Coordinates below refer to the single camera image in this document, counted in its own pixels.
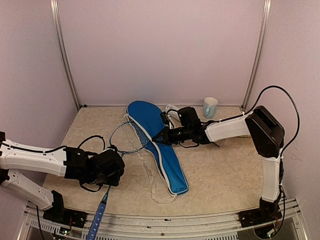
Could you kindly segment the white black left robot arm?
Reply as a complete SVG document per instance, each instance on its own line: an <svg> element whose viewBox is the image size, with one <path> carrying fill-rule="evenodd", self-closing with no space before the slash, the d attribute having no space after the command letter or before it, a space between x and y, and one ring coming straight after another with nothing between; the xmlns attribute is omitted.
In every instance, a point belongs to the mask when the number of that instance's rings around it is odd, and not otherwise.
<svg viewBox="0 0 320 240"><path fill-rule="evenodd" d="M101 153L79 147L59 146L42 148L13 142L0 134L0 186L34 203L41 210L49 210L57 221L70 218L61 194L36 184L21 174L22 170L41 172L85 184L118 186L125 171L125 163L115 146Z"/></svg>

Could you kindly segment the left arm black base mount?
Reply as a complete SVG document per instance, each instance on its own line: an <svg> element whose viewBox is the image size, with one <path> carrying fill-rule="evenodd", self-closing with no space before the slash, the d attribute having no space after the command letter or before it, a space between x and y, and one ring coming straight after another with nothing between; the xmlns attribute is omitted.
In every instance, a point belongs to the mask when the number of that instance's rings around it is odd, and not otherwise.
<svg viewBox="0 0 320 240"><path fill-rule="evenodd" d="M68 225L69 227L83 229L87 219L87 213L66 208L64 206L63 196L55 190L52 190L51 193L53 195L52 207L43 211L43 218L55 223Z"/></svg>

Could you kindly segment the white shuttlecock tube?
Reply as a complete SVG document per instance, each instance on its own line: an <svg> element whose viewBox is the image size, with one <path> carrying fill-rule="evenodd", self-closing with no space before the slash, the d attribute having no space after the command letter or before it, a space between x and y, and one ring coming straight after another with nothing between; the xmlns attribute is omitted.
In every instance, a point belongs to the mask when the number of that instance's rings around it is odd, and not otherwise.
<svg viewBox="0 0 320 240"><path fill-rule="evenodd" d="M167 104L165 106L165 112L166 113L169 112L169 111L178 111L179 109L180 109L179 107L177 107L176 105L173 105L171 103L169 103L169 104Z"/></svg>

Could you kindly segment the blue badminton racket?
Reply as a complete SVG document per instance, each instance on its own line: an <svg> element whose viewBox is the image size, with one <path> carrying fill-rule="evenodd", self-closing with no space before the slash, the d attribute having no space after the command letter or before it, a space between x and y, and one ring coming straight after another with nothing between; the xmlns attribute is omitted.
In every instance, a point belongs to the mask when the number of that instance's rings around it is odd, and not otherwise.
<svg viewBox="0 0 320 240"><path fill-rule="evenodd" d="M139 152L147 146L150 139L144 131L133 120L119 125L111 134L109 138L110 145L115 145L117 151L121 153L121 157L125 154L132 154ZM111 186L108 187L107 192L103 196L100 204L96 210L90 229L86 236L87 240L95 240L98 234L102 218L107 208L107 202Z"/></svg>

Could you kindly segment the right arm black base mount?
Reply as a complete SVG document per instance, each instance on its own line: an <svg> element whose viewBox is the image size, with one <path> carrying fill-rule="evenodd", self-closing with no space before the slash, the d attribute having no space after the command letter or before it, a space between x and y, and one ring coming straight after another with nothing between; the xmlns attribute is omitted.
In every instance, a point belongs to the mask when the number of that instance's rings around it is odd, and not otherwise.
<svg viewBox="0 0 320 240"><path fill-rule="evenodd" d="M274 202L259 199L259 207L240 211L238 213L240 224L242 228L251 227L275 221L282 218L282 213L279 207L280 198Z"/></svg>

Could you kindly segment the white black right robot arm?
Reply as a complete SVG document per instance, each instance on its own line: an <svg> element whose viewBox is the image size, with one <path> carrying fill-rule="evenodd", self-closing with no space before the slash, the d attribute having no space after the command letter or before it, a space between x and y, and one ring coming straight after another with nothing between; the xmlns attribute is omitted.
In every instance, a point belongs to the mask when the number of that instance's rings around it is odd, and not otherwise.
<svg viewBox="0 0 320 240"><path fill-rule="evenodd" d="M285 130L264 106L219 121L202 122L196 110L190 106L180 109L176 106L167 107L160 113L160 117L165 127L152 137L152 141L159 144L178 145L191 140L199 146L250 136L262 159L261 198L266 202L257 208L255 216L260 222L266 222L275 214L276 209L272 203L280 195Z"/></svg>

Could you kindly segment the blue racket cover bag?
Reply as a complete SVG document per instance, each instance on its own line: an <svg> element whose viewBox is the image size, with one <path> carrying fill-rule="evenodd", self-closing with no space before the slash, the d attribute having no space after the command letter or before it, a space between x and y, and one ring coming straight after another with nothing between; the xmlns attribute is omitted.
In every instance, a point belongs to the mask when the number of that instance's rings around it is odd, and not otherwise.
<svg viewBox="0 0 320 240"><path fill-rule="evenodd" d="M173 147L152 139L165 128L161 113L158 106L144 100L132 101L126 107L127 119L135 123L134 128L140 131L140 136L146 137L147 144L144 149L152 156L155 163L156 171L151 169L142 154L138 154L147 173L151 198L154 202L164 205L172 203L178 196L187 193L189 184ZM155 176L163 181L168 197L157 196Z"/></svg>

